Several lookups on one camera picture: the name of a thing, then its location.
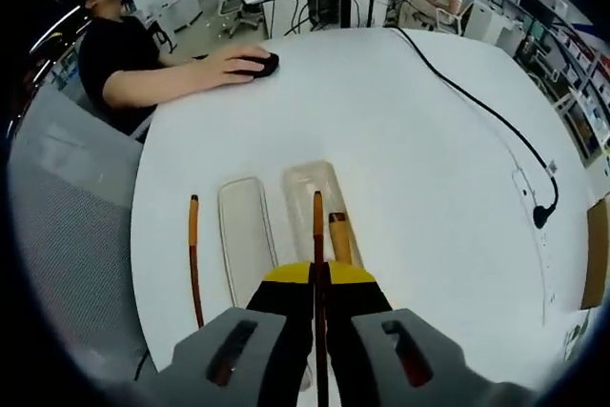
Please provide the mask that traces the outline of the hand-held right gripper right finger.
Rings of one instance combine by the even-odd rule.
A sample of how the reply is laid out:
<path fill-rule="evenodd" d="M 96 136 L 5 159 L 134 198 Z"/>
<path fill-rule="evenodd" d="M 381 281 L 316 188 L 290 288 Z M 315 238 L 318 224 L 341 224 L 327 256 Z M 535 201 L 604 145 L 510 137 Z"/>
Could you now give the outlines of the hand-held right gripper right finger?
<path fill-rule="evenodd" d="M 322 271 L 326 349 L 344 406 L 474 406 L 477 376 L 460 347 L 375 278 L 330 261 Z"/>

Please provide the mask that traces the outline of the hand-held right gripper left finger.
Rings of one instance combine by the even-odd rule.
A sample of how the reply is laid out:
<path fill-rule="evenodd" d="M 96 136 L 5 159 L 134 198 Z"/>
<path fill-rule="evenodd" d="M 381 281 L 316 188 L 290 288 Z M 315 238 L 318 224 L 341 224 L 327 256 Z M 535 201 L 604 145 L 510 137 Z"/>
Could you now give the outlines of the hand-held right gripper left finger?
<path fill-rule="evenodd" d="M 295 406 L 313 350 L 314 275 L 282 265 L 246 308 L 230 308 L 175 345 L 164 406 Z"/>

